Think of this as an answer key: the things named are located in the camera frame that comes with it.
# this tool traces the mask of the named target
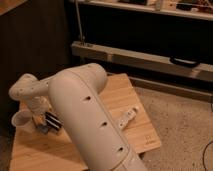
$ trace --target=paper cup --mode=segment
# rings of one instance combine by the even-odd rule
[[[27,133],[33,133],[36,130],[30,110],[24,109],[16,112],[12,117],[12,125],[16,129],[23,130]]]

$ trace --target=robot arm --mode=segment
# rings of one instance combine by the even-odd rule
[[[106,82],[104,69],[88,64],[41,81],[24,75],[9,94],[14,100],[25,100],[28,104],[35,104],[31,102],[37,96],[47,95],[90,170],[144,171],[142,161],[98,97]]]

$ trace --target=cable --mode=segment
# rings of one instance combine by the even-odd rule
[[[205,164],[206,150],[207,150],[207,148],[208,148],[211,144],[213,144],[213,141],[210,141],[210,142],[205,146],[205,148],[204,148],[204,150],[203,150],[202,160],[203,160],[203,167],[204,167],[204,170],[205,170],[205,171],[208,171],[207,168],[206,168],[206,164]]]

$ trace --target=floor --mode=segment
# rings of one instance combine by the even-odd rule
[[[136,87],[162,147],[146,152],[149,171],[202,171],[202,154],[213,140],[210,103]],[[9,168],[12,137],[0,136],[0,171]],[[213,170],[213,144],[206,150],[205,163]]]

